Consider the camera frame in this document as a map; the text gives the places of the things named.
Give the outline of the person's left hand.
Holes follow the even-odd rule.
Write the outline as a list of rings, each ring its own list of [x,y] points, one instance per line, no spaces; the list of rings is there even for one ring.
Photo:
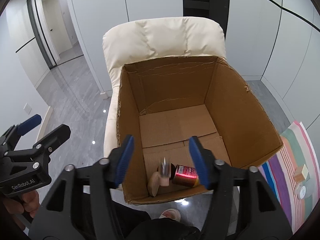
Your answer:
[[[4,197],[2,202],[11,215],[22,214],[26,211],[31,218],[35,217],[40,207],[39,193],[36,190],[22,194],[18,200]]]

